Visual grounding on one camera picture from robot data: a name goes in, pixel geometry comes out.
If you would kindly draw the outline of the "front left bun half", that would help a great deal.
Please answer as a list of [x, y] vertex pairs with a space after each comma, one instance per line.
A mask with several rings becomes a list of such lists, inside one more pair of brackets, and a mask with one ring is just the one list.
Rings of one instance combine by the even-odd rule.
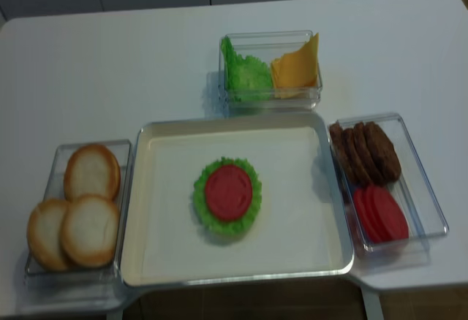
[[60, 243], [61, 225], [70, 203], [64, 199], [47, 199], [31, 212], [26, 238], [31, 255], [41, 267], [53, 272], [68, 270], [72, 263]]

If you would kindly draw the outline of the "clear lettuce cheese container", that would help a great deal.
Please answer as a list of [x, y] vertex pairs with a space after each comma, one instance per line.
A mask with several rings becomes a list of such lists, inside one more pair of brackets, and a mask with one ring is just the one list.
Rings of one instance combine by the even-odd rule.
[[[251, 55], [265, 62], [271, 72], [271, 62], [282, 53], [290, 53], [295, 47], [300, 47], [311, 37], [310, 31], [283, 31], [274, 33], [228, 34], [235, 52], [243, 57]], [[227, 91], [227, 72], [224, 67], [224, 57], [219, 44], [219, 99], [229, 114], [248, 115], [260, 113], [310, 111], [321, 100], [322, 80], [317, 81], [313, 88], [299, 88], [299, 95], [293, 98], [280, 99], [271, 91], [269, 100], [256, 102], [235, 102], [230, 99]]]

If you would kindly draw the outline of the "brown patty front right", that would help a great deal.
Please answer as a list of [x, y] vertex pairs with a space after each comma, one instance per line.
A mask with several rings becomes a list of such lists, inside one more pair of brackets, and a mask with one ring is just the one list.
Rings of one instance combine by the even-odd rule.
[[401, 164], [387, 134], [375, 122], [365, 123], [363, 133], [374, 164], [384, 180], [396, 182], [401, 175]]

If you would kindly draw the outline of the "green lettuce leaf on tray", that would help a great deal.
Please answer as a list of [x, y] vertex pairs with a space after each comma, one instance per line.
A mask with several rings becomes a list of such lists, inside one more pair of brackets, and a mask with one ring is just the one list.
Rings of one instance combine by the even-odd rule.
[[[217, 219], [205, 203], [204, 188], [208, 176], [225, 164], [234, 164], [244, 169], [252, 182], [253, 199], [246, 214], [237, 221], [223, 222]], [[194, 182], [193, 205], [200, 223], [210, 232], [223, 237], [238, 237], [245, 234], [254, 224], [263, 202], [263, 185], [255, 168], [247, 159], [221, 157], [206, 165]]]

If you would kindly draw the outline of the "front right bun half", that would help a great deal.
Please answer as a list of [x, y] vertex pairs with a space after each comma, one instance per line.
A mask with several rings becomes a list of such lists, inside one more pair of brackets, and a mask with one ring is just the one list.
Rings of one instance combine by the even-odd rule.
[[60, 244], [81, 267], [102, 267], [115, 253], [120, 211], [100, 195], [85, 194], [71, 203], [64, 215]]

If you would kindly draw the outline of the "bun half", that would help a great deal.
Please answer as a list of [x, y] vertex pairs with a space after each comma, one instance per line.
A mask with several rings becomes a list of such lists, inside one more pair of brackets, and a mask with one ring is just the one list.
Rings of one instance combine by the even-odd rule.
[[81, 267], [102, 267], [115, 253], [120, 211], [100, 195], [85, 194], [71, 203], [64, 215], [60, 244]]
[[84, 194], [97, 194], [109, 200], [118, 196], [121, 171], [116, 157], [104, 145], [78, 148], [69, 158], [64, 173], [64, 196], [74, 201]]
[[60, 243], [61, 225], [70, 203], [64, 199], [47, 199], [31, 212], [26, 238], [31, 255], [41, 267], [53, 272], [68, 270], [72, 263]]

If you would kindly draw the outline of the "clear bun container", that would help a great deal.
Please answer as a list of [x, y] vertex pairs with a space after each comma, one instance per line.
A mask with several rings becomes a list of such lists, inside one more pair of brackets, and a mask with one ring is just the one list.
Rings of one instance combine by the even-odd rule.
[[[128, 206], [129, 179], [132, 176], [132, 143], [129, 140], [111, 140], [104, 141], [102, 144], [113, 153], [121, 170], [120, 189], [114, 200], [121, 216], [118, 223], [116, 249], [113, 258], [105, 266], [98, 268], [74, 266], [70, 270], [55, 272], [44, 269], [39, 265], [39, 262], [29, 254], [25, 265], [24, 282], [31, 289], [106, 283], [118, 277], [118, 263], [121, 255]], [[73, 143], [63, 144], [57, 147], [45, 188], [44, 199], [65, 198], [63, 179], [67, 162], [72, 154], [83, 146], [83, 143]]]

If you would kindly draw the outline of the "white rectangular tray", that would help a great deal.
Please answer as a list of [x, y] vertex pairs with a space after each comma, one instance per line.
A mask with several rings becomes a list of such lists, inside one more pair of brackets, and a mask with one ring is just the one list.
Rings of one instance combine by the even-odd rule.
[[[354, 250], [321, 117], [277, 113], [151, 123], [137, 138], [121, 253], [129, 286], [169, 287], [342, 275]], [[195, 181], [220, 158], [245, 159], [262, 205], [238, 237], [195, 212]]]

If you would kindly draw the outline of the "green lettuce in container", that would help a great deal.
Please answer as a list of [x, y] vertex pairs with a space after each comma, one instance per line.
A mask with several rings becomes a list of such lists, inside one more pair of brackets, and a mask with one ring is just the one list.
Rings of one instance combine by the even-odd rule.
[[269, 100], [273, 83], [268, 65], [257, 57], [243, 57], [235, 52], [229, 37], [222, 39], [221, 51], [230, 99], [235, 102]]

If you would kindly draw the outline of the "back bun half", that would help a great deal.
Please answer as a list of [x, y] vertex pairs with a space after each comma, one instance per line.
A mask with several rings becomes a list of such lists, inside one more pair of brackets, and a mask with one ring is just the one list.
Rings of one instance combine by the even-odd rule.
[[104, 145], [78, 148], [69, 158], [64, 173], [64, 196], [74, 201], [84, 194], [97, 194], [109, 200], [118, 196], [121, 171], [116, 157]]

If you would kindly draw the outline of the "brown patty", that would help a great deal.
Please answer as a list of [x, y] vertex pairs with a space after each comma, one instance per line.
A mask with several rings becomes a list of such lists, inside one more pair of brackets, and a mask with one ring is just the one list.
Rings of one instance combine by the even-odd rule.
[[350, 164], [350, 160], [348, 158], [346, 148], [344, 146], [344, 141], [343, 141], [343, 129], [340, 127], [338, 122], [335, 122], [330, 125], [329, 127], [329, 133], [331, 136], [331, 140], [334, 146], [335, 154], [336, 157], [344, 170], [347, 179], [351, 184], [357, 184], [358, 180], [355, 176], [355, 173], [352, 169], [352, 166]]
[[345, 129], [343, 131], [343, 137], [350, 165], [352, 166], [357, 181], [361, 186], [372, 184], [372, 180], [366, 171], [358, 152], [356, 151], [353, 130], [351, 128]]
[[364, 129], [363, 122], [359, 122], [354, 125], [353, 136], [354, 136], [355, 149], [372, 183], [376, 186], [383, 186], [385, 184], [385, 179], [382, 176], [381, 172], [377, 169], [377, 166], [374, 163], [373, 158], [371, 157], [370, 151], [367, 147], [366, 138], [364, 136], [363, 129]]
[[401, 164], [387, 134], [375, 122], [365, 123], [363, 133], [374, 164], [384, 180], [396, 182], [401, 175]]

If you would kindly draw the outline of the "clear patty tomato container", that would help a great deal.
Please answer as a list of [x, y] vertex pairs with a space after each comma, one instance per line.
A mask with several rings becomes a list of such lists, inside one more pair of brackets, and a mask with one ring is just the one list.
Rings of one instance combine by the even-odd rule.
[[328, 127], [329, 143], [333, 155], [335, 171], [343, 196], [350, 234], [356, 254], [367, 264], [390, 264], [393, 262], [417, 263], [429, 260], [431, 242], [448, 233], [448, 223], [439, 206], [434, 190], [420, 161], [410, 134], [402, 117], [397, 113], [374, 115], [363, 118], [337, 120], [343, 131], [353, 130], [354, 125], [363, 122], [375, 122], [387, 134], [393, 143], [401, 164], [401, 175], [396, 182], [387, 183], [385, 188], [401, 208], [409, 227], [406, 240], [372, 243], [362, 229], [356, 212], [353, 194], [357, 188], [376, 186], [351, 184], [342, 169], [334, 150]]

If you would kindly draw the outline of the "red tomato slice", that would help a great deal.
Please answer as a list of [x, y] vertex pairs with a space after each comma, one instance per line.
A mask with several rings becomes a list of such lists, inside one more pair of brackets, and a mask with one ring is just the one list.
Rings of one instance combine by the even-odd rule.
[[383, 237], [385, 235], [380, 231], [380, 227], [374, 214], [374, 208], [372, 207], [371, 200], [373, 188], [374, 186], [368, 186], [363, 191], [363, 205], [366, 217], [366, 234], [373, 243], [382, 243]]
[[409, 238], [407, 220], [396, 200], [385, 188], [379, 186], [371, 188], [370, 205], [377, 223], [385, 233], [384, 241]]
[[244, 169], [225, 164], [208, 176], [204, 194], [209, 211], [217, 219], [237, 221], [252, 204], [252, 182]]
[[366, 234], [366, 217], [365, 217], [365, 210], [364, 210], [364, 205], [363, 205], [363, 189], [357, 188], [355, 190], [353, 194], [353, 201], [354, 201], [354, 206], [358, 214], [359, 220], [361, 222], [362, 229]]

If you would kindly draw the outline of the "yellow cheese slices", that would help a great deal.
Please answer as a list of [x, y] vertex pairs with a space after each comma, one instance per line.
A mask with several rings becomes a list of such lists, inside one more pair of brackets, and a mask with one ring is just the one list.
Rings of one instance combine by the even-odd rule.
[[299, 50], [285, 53], [271, 62], [276, 98], [293, 98], [299, 95], [299, 88], [313, 88], [317, 85], [318, 46], [319, 34], [315, 34]]

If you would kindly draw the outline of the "brown patty far left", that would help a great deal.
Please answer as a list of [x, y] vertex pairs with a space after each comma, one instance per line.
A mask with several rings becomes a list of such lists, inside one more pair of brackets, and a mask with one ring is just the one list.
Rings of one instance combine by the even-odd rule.
[[352, 169], [352, 166], [350, 164], [350, 160], [348, 158], [346, 148], [344, 146], [344, 141], [343, 141], [343, 129], [340, 127], [338, 122], [335, 122], [330, 125], [329, 127], [329, 133], [331, 136], [331, 140], [334, 146], [335, 154], [336, 157], [344, 170], [347, 179], [351, 184], [357, 184], [358, 180], [355, 176], [355, 173]]

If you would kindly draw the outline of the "red tomato slice front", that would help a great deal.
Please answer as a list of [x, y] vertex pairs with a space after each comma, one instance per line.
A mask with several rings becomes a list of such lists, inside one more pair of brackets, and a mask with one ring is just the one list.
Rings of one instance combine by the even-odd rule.
[[377, 223], [385, 233], [384, 241], [409, 238], [407, 220], [396, 200], [385, 188], [379, 186], [371, 188], [370, 205]]

